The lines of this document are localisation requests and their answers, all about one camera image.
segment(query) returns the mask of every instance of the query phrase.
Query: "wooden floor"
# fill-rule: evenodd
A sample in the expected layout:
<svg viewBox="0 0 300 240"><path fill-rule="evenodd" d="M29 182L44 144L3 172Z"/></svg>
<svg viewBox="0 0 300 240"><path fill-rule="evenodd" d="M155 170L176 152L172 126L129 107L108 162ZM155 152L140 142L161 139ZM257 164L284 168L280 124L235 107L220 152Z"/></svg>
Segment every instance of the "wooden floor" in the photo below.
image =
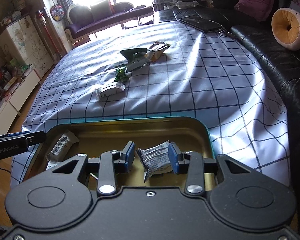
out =
<svg viewBox="0 0 300 240"><path fill-rule="evenodd" d="M51 67L49 71L44 75L42 78L41 82L43 83L52 69L54 68ZM26 119L26 116L28 114L28 111L32 105L32 102L35 98L35 96L38 93L39 88L41 85L38 85L35 87L35 89L32 91L26 102L24 103L23 107L20 110L21 115L17 116L13 122L13 124L10 127L9 133L14 133L14 132L19 132L21 131L22 124L24 120ZM11 160L12 157L3 159L0 161L0 167L11 170ZM4 208L4 199L7 195L7 193L10 190L10 174L6 171L1 171L0 170L0 225L3 226L11 226L10 219L6 213L6 210Z"/></svg>

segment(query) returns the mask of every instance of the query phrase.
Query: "donut-shaped cushion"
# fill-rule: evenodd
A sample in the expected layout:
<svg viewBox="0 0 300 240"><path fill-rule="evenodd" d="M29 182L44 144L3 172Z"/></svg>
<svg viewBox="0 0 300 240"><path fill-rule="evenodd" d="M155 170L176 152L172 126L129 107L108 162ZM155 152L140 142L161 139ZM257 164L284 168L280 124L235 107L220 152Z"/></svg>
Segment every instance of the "donut-shaped cushion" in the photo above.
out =
<svg viewBox="0 0 300 240"><path fill-rule="evenodd" d="M300 13L280 8L272 17L272 32L279 44L290 50L300 49Z"/></svg>

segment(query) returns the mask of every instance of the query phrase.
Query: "checkered tablecloth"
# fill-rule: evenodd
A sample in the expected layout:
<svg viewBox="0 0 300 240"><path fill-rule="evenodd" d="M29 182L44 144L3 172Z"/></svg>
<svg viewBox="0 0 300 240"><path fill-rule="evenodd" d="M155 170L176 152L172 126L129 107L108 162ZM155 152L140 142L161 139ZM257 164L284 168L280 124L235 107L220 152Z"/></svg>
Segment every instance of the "checkered tablecloth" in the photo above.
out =
<svg viewBox="0 0 300 240"><path fill-rule="evenodd" d="M113 82L114 67L125 62L120 50L154 41L172 46L134 71L124 92L99 100L95 87ZM290 183L286 107L259 63L237 41L179 22L126 30L72 50L40 88L23 130L165 116L198 119L209 128L215 153ZM36 149L14 157L12 187L23 180Z"/></svg>

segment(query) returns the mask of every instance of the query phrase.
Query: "black leather sofa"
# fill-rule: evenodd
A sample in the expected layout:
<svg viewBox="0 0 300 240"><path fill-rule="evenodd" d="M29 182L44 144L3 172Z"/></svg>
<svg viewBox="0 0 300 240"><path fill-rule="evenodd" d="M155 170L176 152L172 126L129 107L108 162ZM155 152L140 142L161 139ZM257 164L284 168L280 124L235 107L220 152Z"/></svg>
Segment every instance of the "black leather sofa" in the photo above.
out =
<svg viewBox="0 0 300 240"><path fill-rule="evenodd" d="M291 0L275 0L270 16L262 23L235 11L233 7L236 2L237 0L214 0L214 8L179 10L175 7L155 12L154 21L177 21L190 15L213 20L233 33L259 61L287 107L291 181L298 199L300 233L300 50L293 52L285 49L277 43L271 31L272 15L279 8L289 7Z"/></svg>

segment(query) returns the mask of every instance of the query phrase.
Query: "silver bolt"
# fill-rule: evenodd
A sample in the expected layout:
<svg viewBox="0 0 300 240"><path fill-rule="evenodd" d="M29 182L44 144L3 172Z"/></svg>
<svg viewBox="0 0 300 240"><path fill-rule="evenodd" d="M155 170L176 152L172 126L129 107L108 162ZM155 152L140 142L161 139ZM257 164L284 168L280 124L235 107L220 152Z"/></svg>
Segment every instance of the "silver bolt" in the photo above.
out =
<svg viewBox="0 0 300 240"><path fill-rule="evenodd" d="M16 235L13 237L13 240L25 240L25 239L20 235Z"/></svg>
<svg viewBox="0 0 300 240"><path fill-rule="evenodd" d="M103 194L110 194L115 191L115 188L114 188L114 186L111 186L111 185L102 185L99 188L99 191Z"/></svg>
<svg viewBox="0 0 300 240"><path fill-rule="evenodd" d="M153 191L148 191L148 192L146 193L146 195L147 195L148 197L153 197L153 196L155 195L155 192L153 192Z"/></svg>
<svg viewBox="0 0 300 240"><path fill-rule="evenodd" d="M187 187L187 191L190 193L200 193L202 190L203 188L199 185L190 185Z"/></svg>

